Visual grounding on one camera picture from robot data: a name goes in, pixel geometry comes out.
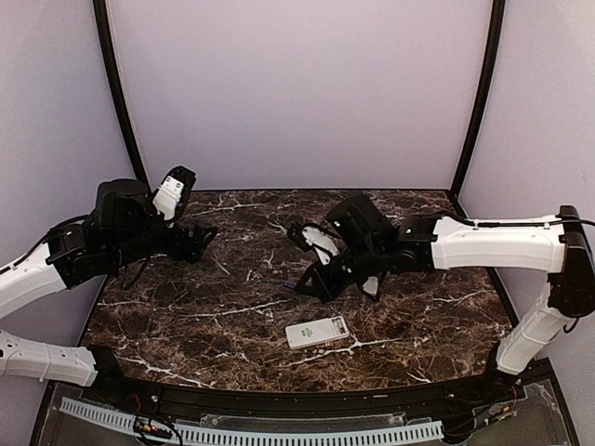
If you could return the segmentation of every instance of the purple wall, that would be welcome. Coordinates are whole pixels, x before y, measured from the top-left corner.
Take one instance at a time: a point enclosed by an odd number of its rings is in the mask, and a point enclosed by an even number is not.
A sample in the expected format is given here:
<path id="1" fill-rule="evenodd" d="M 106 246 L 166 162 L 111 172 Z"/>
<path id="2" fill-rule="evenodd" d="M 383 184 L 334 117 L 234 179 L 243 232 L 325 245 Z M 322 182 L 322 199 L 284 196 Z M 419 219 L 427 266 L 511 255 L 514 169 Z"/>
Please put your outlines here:
<path id="1" fill-rule="evenodd" d="M 500 51 L 461 201 L 471 216 L 595 218 L 595 3 L 507 2 Z M 588 229 L 591 245 L 595 230 Z M 518 312 L 544 275 L 503 270 Z M 582 444 L 595 439 L 595 316 L 547 348 Z"/>
<path id="2" fill-rule="evenodd" d="M 89 212 L 105 179 L 132 171 L 90 1 L 0 2 L 0 264 Z M 0 329 L 74 345 L 100 280 L 32 303 Z M 0 379 L 0 444 L 26 445 L 45 384 Z"/>
<path id="3" fill-rule="evenodd" d="M 153 186 L 447 188 L 491 1 L 126 0 L 112 29 Z"/>

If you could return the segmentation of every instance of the white vein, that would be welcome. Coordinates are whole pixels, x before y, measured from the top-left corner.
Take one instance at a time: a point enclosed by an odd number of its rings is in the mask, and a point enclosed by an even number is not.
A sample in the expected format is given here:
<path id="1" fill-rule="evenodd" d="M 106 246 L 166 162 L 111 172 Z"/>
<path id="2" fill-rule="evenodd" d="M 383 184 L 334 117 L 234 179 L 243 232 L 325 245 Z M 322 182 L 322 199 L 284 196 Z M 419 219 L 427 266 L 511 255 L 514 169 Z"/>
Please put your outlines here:
<path id="1" fill-rule="evenodd" d="M 216 258 L 213 257 L 213 260 L 215 260 L 215 263 L 217 263 L 217 266 L 220 267 L 223 272 L 225 272 L 228 276 L 231 276 L 231 273 L 223 265 L 221 265 Z"/>
<path id="2" fill-rule="evenodd" d="M 361 347 L 365 347 L 365 346 L 376 346 L 378 344 L 388 344 L 390 342 L 403 341 L 401 338 L 396 338 L 395 337 L 395 338 L 392 338 L 392 339 L 379 339 L 377 341 L 360 342 L 360 341 L 358 341 L 358 339 L 355 336 L 352 335 L 351 337 L 353 337 L 353 339 L 355 339 L 355 342 L 353 342 L 353 344 L 351 344 L 349 347 L 334 348 L 332 350 L 318 350 L 319 353 L 317 353 L 314 356 L 310 356 L 308 358 L 304 358 L 303 360 L 300 360 L 300 361 L 295 361 L 295 362 L 290 362 L 288 364 L 279 365 L 278 367 L 286 368 L 286 367 L 292 367 L 294 365 L 304 364 L 306 362 L 316 361 L 316 360 L 319 360 L 320 358 L 323 358 L 325 356 L 331 355 L 333 353 L 349 353 L 349 354 L 352 354 L 354 348 L 361 348 Z"/>
<path id="3" fill-rule="evenodd" d="M 422 204 L 421 206 L 418 207 L 418 209 L 426 209 L 428 207 L 433 207 L 433 206 L 432 205 L 429 205 L 429 204 Z M 389 215 L 389 214 L 387 214 L 386 217 L 387 218 L 401 219 L 401 218 L 403 218 L 404 215 L 410 214 L 410 213 L 411 213 L 411 209 L 406 209 L 406 210 L 403 210 L 403 213 L 402 214 L 396 214 L 396 215 Z"/>
<path id="4" fill-rule="evenodd" d="M 247 311 L 256 311 L 258 312 L 262 308 L 271 307 L 273 305 L 283 304 L 284 302 L 289 302 L 291 299 L 284 299 L 284 300 L 276 300 L 274 302 L 269 302 L 267 304 L 260 304 L 254 307 L 246 307 L 240 309 L 230 309 L 229 311 L 222 311 L 220 313 L 196 313 L 196 314 L 189 314 L 184 315 L 182 318 L 214 318 L 217 316 L 227 316 L 228 314 L 238 314 L 238 313 L 246 313 Z"/>
<path id="5" fill-rule="evenodd" d="M 413 347 L 414 348 L 418 348 L 419 346 L 421 346 L 422 344 L 428 342 L 430 340 L 429 336 L 424 336 L 424 337 L 415 337 L 413 340 Z"/>
<path id="6" fill-rule="evenodd" d="M 154 367 L 154 366 L 150 365 L 148 362 L 146 362 L 145 360 L 134 360 L 132 358 L 122 358 L 122 357 L 118 357 L 118 359 L 120 359 L 122 361 L 134 362 L 135 364 L 143 365 L 147 369 L 147 372 L 157 372 L 158 374 L 166 374 L 167 376 L 170 376 L 172 378 L 181 379 L 182 381 L 193 383 L 198 387 L 210 387 L 210 388 L 213 387 L 210 384 L 205 384 L 205 383 L 198 381 L 196 379 L 190 379 L 185 376 L 181 376 L 179 374 L 174 374 L 171 371 L 171 369 L 162 369 L 161 367 Z"/>
<path id="7" fill-rule="evenodd" d="M 272 260 L 274 259 L 274 257 L 275 257 L 275 250 L 273 249 L 271 251 L 271 257 L 269 257 L 268 260 L 266 258 L 262 260 L 264 263 L 267 264 L 267 266 L 269 267 L 269 269 L 272 269 Z"/>
<path id="8" fill-rule="evenodd" d="M 450 297 L 448 299 L 442 299 L 441 297 L 434 297 L 433 300 L 440 300 L 441 302 L 456 302 L 457 305 L 459 305 L 460 303 L 462 303 L 464 300 L 469 299 L 470 297 L 473 297 L 475 295 L 478 295 L 479 293 L 487 293 L 488 290 L 480 290 L 480 291 L 476 291 L 475 293 L 471 293 L 469 295 L 464 295 L 462 297 L 457 297 L 457 298 L 453 298 Z"/>
<path id="9" fill-rule="evenodd" d="M 234 211 L 235 209 L 238 209 L 240 207 L 257 207 L 257 206 L 262 206 L 262 203 L 251 203 L 251 204 L 235 204 L 233 206 L 225 206 L 225 207 L 215 207 L 213 209 L 209 209 L 208 211 L 204 211 L 204 212 L 199 212 L 198 214 L 195 214 L 196 216 L 203 216 L 205 214 L 211 214 L 213 212 L 217 212 L 217 211 Z"/>
<path id="10" fill-rule="evenodd" d="M 277 228 L 278 230 L 280 230 L 280 231 L 281 231 L 283 234 L 286 234 L 286 233 L 287 233 L 287 230 L 285 229 L 285 227 L 284 227 L 284 226 L 282 226 L 282 225 L 279 225 L 279 224 L 277 224 L 277 223 L 272 223 L 272 222 L 270 222 L 269 220 L 267 220 L 267 223 L 268 223 L 269 225 L 273 226 L 274 228 Z"/>
<path id="11" fill-rule="evenodd" d="M 424 376 L 420 371 L 417 371 L 417 372 L 419 373 L 419 375 L 421 377 L 415 376 L 414 374 L 410 374 L 409 372 L 407 372 L 407 374 L 409 376 L 411 376 L 413 379 L 415 379 L 416 381 L 419 381 L 420 383 L 431 384 L 431 381 L 426 376 Z"/>
<path id="12" fill-rule="evenodd" d="M 270 308 L 262 309 L 255 309 L 255 312 L 267 318 L 267 322 L 274 321 L 275 317 L 272 314 L 272 310 Z"/>
<path id="13" fill-rule="evenodd" d="M 127 300 L 126 302 L 114 302 L 112 304 L 105 304 L 103 302 L 98 302 L 97 306 L 98 307 L 109 308 L 109 307 L 115 307 L 117 305 L 132 305 L 132 304 L 150 305 L 148 302 L 141 302 L 139 300 Z"/>
<path id="14" fill-rule="evenodd" d="M 215 359 L 218 358 L 228 358 L 228 357 L 238 357 L 240 358 L 242 361 L 246 361 L 246 362 L 250 362 L 250 360 L 246 357 L 245 353 L 240 352 L 240 353 L 230 353 L 229 351 L 224 351 L 223 353 L 219 353 L 217 356 L 215 356 Z"/>

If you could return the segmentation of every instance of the black frame pole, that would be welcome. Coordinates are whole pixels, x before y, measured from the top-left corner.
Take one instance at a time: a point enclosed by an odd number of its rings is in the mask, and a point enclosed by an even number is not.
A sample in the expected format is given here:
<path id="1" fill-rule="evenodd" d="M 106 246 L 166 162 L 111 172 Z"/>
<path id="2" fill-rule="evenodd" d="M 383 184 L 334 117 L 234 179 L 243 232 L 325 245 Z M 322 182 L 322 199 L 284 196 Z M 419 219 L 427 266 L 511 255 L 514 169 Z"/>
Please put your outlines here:
<path id="1" fill-rule="evenodd" d="M 473 111 L 471 112 L 471 119 L 469 121 L 469 128 L 465 136 L 463 150 L 458 160 L 456 167 L 455 178 L 450 187 L 450 192 L 458 198 L 459 193 L 463 189 L 465 177 L 469 171 L 471 157 L 477 142 L 477 137 L 482 126 L 483 113 L 485 112 L 485 104 L 490 92 L 490 85 L 492 84 L 492 76 L 494 74 L 494 67 L 496 66 L 496 55 L 498 52 L 498 44 L 500 43 L 500 33 L 502 31 L 502 22 L 504 19 L 505 0 L 494 0 L 492 4 L 492 17 L 490 19 L 490 28 L 487 34 L 487 43 L 485 45 L 485 53 L 483 54 L 482 74 L 480 75 L 480 83 L 477 87 L 477 95 L 473 104 Z"/>
<path id="2" fill-rule="evenodd" d="M 137 144 L 134 131 L 132 130 L 130 115 L 128 114 L 128 107 L 126 106 L 124 97 L 124 90 L 122 89 L 122 83 L 120 82 L 120 73 L 118 72 L 118 65 L 113 50 L 112 32 L 110 31 L 110 20 L 105 0 L 93 0 L 93 8 L 95 9 L 95 22 L 97 23 L 103 64 L 105 65 L 105 72 L 108 76 L 110 90 L 112 91 L 113 106 L 118 116 L 118 122 L 120 123 L 120 129 L 122 130 L 122 137 L 124 138 L 128 158 L 130 158 L 130 163 L 132 164 L 132 169 L 134 170 L 134 175 L 137 180 L 150 186 L 147 172 L 145 171 L 142 159 L 140 158 L 139 145 Z"/>

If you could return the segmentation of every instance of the white remote control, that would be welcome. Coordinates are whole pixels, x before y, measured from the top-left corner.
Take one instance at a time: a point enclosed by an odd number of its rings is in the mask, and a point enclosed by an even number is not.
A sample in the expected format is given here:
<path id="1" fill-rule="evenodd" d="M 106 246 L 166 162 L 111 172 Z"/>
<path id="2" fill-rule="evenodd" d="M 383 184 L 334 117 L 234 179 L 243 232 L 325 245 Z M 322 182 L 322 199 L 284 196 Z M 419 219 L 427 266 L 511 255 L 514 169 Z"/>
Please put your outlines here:
<path id="1" fill-rule="evenodd" d="M 289 348 L 304 348 L 342 339 L 350 335 L 343 316 L 285 327 Z"/>

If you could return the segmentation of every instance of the cable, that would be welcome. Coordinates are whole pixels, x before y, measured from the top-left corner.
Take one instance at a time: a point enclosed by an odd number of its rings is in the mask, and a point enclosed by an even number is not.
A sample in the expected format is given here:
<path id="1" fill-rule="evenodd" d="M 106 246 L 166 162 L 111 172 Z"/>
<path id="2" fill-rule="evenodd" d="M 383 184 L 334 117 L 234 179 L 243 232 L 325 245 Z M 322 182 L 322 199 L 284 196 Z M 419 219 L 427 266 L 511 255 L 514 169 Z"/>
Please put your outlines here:
<path id="1" fill-rule="evenodd" d="M 515 395 L 515 399 L 516 399 L 516 398 L 517 398 L 517 396 L 518 396 L 518 392 L 516 391 L 516 388 L 515 388 L 515 387 L 511 387 L 511 389 L 514 389 L 514 390 L 512 390 L 512 393 L 513 393 L 513 395 Z M 471 423 L 471 422 L 475 422 L 475 420 L 476 420 L 477 418 L 479 418 L 480 416 L 483 416 L 485 413 L 489 412 L 489 410 L 490 410 L 490 409 L 492 409 L 492 407 L 494 407 L 496 404 L 498 404 L 498 403 L 500 403 L 500 402 L 504 402 L 504 401 L 505 401 L 505 400 L 507 400 L 507 399 L 509 399 L 509 394 L 508 394 L 508 393 L 507 393 L 506 395 L 504 395 L 503 397 L 500 397 L 500 398 L 498 398 L 498 399 L 494 400 L 494 402 L 491 402 L 491 403 L 490 403 L 490 405 L 489 405 L 488 407 L 486 407 L 485 409 L 483 409 L 483 410 L 482 410 L 481 412 L 479 412 L 477 415 L 475 415 L 475 416 L 473 416 L 473 417 L 469 418 L 469 419 L 468 419 L 468 420 L 466 420 L 464 423 L 461 423 L 461 424 L 460 424 L 460 425 L 458 425 L 458 426 L 455 426 L 455 427 L 452 427 L 452 428 L 450 428 L 450 429 L 448 429 L 448 430 L 445 430 L 445 431 L 444 431 L 444 434 L 448 434 L 448 435 L 457 435 L 457 436 L 460 436 L 461 434 L 452 434 L 451 432 L 454 432 L 454 431 L 456 431 L 456 430 L 459 430 L 461 427 L 463 427 L 463 426 L 465 426 L 465 425 L 467 425 L 467 424 L 469 424 L 469 423 Z"/>
<path id="2" fill-rule="evenodd" d="M 311 246 L 312 246 L 312 248 L 320 249 L 323 253 L 325 253 L 328 256 L 329 260 L 331 258 L 335 257 L 335 255 L 333 253 L 331 253 L 328 249 L 324 248 L 320 244 L 312 242 Z"/>
<path id="3" fill-rule="evenodd" d="M 566 325 L 564 325 L 563 330 L 567 335 L 576 328 L 576 325 L 578 324 L 579 319 L 580 318 L 576 318 L 575 321 L 573 322 L 573 324 L 570 326 L 570 328 L 566 328 Z"/>
<path id="4" fill-rule="evenodd" d="M 512 387 L 512 393 L 514 394 L 514 402 L 512 403 L 515 408 L 519 406 L 519 391 L 516 387 Z"/>
<path id="5" fill-rule="evenodd" d="M 304 225 L 304 228 L 306 228 L 306 227 L 308 227 L 308 226 L 310 226 L 310 227 L 313 227 L 313 228 L 316 228 L 317 230 L 319 230 L 319 231 L 320 231 L 320 232 L 322 232 L 323 234 L 325 234 L 325 235 L 328 235 L 329 237 L 332 237 L 332 238 L 334 238 L 334 239 L 337 239 L 337 240 L 342 240 L 342 239 L 341 239 L 341 238 L 340 238 L 338 235 L 336 235 L 336 234 L 335 234 L 335 233 L 334 233 L 332 230 L 329 230 L 328 228 L 325 228 L 324 226 L 318 225 L 318 224 L 316 224 L 316 223 L 306 223 L 306 224 Z"/>
<path id="6" fill-rule="evenodd" d="M 488 416 L 487 418 L 483 419 L 483 421 L 476 427 L 474 427 L 471 430 L 468 430 L 466 432 L 453 432 L 453 430 L 455 429 L 451 429 L 448 432 L 444 432 L 444 434 L 450 436 L 450 437 L 467 437 L 475 432 L 477 432 L 478 430 L 483 429 L 484 427 L 488 427 L 490 425 L 493 425 L 495 423 L 499 423 L 500 421 L 504 421 L 507 418 L 510 418 L 511 416 L 513 416 L 515 414 L 515 412 L 513 412 L 510 409 L 510 406 L 506 406 L 502 409 L 500 409 L 497 413 L 494 413 L 493 415 Z"/>
<path id="7" fill-rule="evenodd" d="M 127 279 L 127 275 L 128 275 L 128 265 L 126 265 L 124 267 L 124 280 L 122 281 L 122 286 L 120 288 L 124 291 L 128 291 L 130 288 L 132 288 L 134 286 L 134 284 L 139 281 L 140 276 L 142 275 L 144 270 L 149 266 L 150 260 L 151 260 L 151 256 L 145 257 L 145 261 L 142 262 L 142 265 L 140 265 L 139 271 L 137 271 L 137 274 L 134 276 L 134 278 L 129 283 L 126 283 L 126 279 Z"/>
<path id="8" fill-rule="evenodd" d="M 483 406 L 484 404 L 487 404 L 487 401 L 490 399 L 490 396 L 488 395 L 487 397 L 483 398 L 482 400 L 465 400 L 464 398 L 459 398 L 456 396 L 447 396 L 447 397 L 443 397 L 444 400 L 447 400 L 448 402 L 460 402 L 461 404 L 467 404 L 467 405 L 474 405 L 474 406 Z"/>
<path id="9" fill-rule="evenodd" d="M 84 220 L 88 217 L 87 214 L 83 215 L 83 216 L 74 216 L 73 218 L 69 218 L 68 220 L 64 220 L 61 223 L 59 223 L 58 225 L 56 225 L 55 227 L 51 228 L 46 235 L 44 235 L 41 239 L 39 239 L 37 242 L 35 242 L 35 244 L 33 245 L 33 247 L 27 251 L 27 253 L 25 253 L 24 256 L 20 257 L 18 260 L 16 260 L 15 262 L 13 262 L 12 264 L 8 264 L 5 267 L 3 267 L 2 269 L 0 269 L 0 274 L 4 274 L 7 271 L 10 271 L 11 269 L 13 269 L 14 267 L 17 267 L 18 265 L 20 265 L 22 262 L 24 262 L 25 260 L 27 260 L 27 258 L 29 258 L 31 256 L 31 254 L 33 254 L 33 252 L 42 244 L 45 243 L 47 241 L 47 238 L 49 237 L 49 235 L 54 232 L 55 230 L 60 230 L 61 228 L 64 228 L 65 226 L 68 226 L 72 223 L 76 223 L 77 221 L 80 220 Z"/>
<path id="10" fill-rule="evenodd" d="M 592 220 L 584 220 L 582 218 L 574 219 L 574 220 L 553 220 L 553 221 L 520 221 L 518 223 L 512 222 L 497 222 L 497 221 L 480 221 L 477 223 L 473 223 L 472 220 L 466 220 L 467 223 L 471 223 L 472 226 L 477 228 L 541 228 L 546 225 L 555 226 L 555 225 L 565 225 L 566 223 L 580 223 L 582 225 L 589 225 L 595 227 L 595 221 Z"/>
<path id="11" fill-rule="evenodd" d="M 104 398 L 104 397 L 101 395 L 101 393 L 100 393 L 98 390 L 96 390 L 95 388 L 93 388 L 93 387 L 87 387 L 87 388 L 85 389 L 85 393 L 87 393 L 87 392 L 89 392 L 89 393 L 93 394 L 93 395 L 95 396 L 95 398 L 97 398 L 98 400 L 101 400 L 101 402 L 103 402 L 103 403 L 107 404 L 108 406 L 112 406 L 112 407 L 114 407 L 114 406 L 113 406 L 113 401 L 109 401 L 109 400 L 107 400 L 106 398 Z M 87 398 L 87 395 L 84 395 L 82 398 L 85 398 L 85 399 L 87 399 L 87 400 L 91 400 L 91 401 L 95 401 L 95 400 L 92 400 L 92 399 L 90 399 L 90 398 Z"/>
<path id="12" fill-rule="evenodd" d="M 147 422 L 143 422 L 140 421 L 140 418 L 146 418 Z M 170 431 L 171 431 L 171 437 L 169 439 L 164 439 L 165 441 L 157 441 L 154 439 L 149 439 L 147 438 L 147 433 L 151 434 L 153 431 L 157 430 L 157 428 L 155 426 L 152 425 L 152 422 L 156 421 L 157 423 L 161 423 L 162 425 L 164 425 L 165 427 L 167 427 Z M 179 431 L 176 429 L 176 427 L 174 426 L 173 423 L 170 423 L 169 421 L 160 418 L 160 417 L 155 417 L 155 416 L 149 416 L 149 415 L 135 415 L 134 418 L 134 424 L 133 424 L 133 431 L 138 433 L 140 435 L 140 439 L 135 436 L 135 438 L 137 439 L 137 442 L 147 445 L 147 446 L 162 446 L 167 444 L 172 437 L 176 436 L 176 438 L 178 439 L 178 445 L 179 446 L 184 446 L 184 440 L 181 436 L 181 434 L 179 433 Z"/>
<path id="13" fill-rule="evenodd" d="M 140 404 L 139 395 L 137 395 L 136 393 L 131 393 L 130 396 L 134 399 L 134 401 L 137 402 L 137 412 L 141 413 L 142 412 L 142 404 Z"/>

